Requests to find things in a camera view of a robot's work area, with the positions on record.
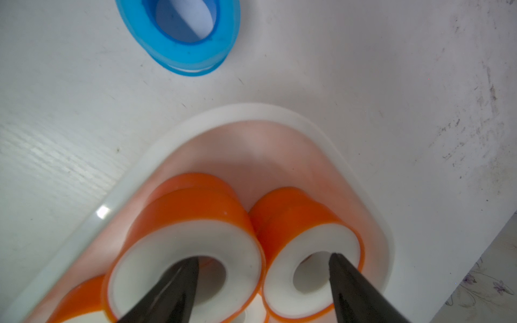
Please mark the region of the blue sealing tape roll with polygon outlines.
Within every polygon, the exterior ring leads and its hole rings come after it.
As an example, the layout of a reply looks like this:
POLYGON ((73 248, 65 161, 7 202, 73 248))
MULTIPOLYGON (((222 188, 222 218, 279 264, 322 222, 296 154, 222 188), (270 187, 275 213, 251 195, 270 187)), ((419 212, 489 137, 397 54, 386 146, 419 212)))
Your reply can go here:
POLYGON ((120 16, 137 43, 173 73, 200 76, 217 69, 240 30, 239 1, 119 0, 120 16))

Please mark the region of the orange tape roll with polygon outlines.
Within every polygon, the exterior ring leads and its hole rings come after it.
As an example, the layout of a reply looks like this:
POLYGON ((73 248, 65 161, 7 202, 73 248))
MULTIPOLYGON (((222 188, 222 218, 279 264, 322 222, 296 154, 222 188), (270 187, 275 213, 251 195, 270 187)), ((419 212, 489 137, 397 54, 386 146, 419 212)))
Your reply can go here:
POLYGON ((203 266, 191 322, 231 322, 258 293, 265 256, 244 207, 215 188, 183 188, 151 202, 133 222, 104 279, 106 316, 116 322, 190 257, 212 258, 225 270, 203 266))
POLYGON ((356 230, 303 190, 278 188, 249 212, 265 254, 261 284, 268 314, 279 322, 309 322, 333 308, 331 254, 364 265, 364 243, 356 230))
POLYGON ((257 293, 253 301, 241 312, 232 323, 268 323, 269 315, 263 303, 263 297, 257 293))
POLYGON ((104 276, 94 277, 73 288, 59 303, 47 323, 108 323, 102 307, 104 276))
POLYGON ((233 188, 224 180, 211 174, 191 172, 173 176, 172 178, 158 185, 158 187, 151 193, 151 195, 148 196, 144 206, 147 207, 150 203, 153 203, 155 200, 164 195, 186 188, 210 188, 217 191, 222 191, 236 201, 240 201, 233 188))

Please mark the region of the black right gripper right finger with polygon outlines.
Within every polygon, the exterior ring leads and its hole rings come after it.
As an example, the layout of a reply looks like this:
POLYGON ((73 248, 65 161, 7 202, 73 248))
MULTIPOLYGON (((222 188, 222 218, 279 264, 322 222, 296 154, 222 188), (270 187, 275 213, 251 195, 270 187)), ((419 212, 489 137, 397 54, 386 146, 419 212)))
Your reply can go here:
POLYGON ((329 274, 338 323, 409 322, 342 254, 331 254, 329 274))

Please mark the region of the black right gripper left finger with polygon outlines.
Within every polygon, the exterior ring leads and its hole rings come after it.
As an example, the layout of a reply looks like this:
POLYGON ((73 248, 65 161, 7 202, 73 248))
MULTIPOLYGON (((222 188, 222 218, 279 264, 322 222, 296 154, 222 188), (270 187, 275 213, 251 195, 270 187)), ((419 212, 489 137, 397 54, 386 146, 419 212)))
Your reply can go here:
POLYGON ((172 265, 153 288, 118 323, 188 322, 195 303, 199 259, 172 265))

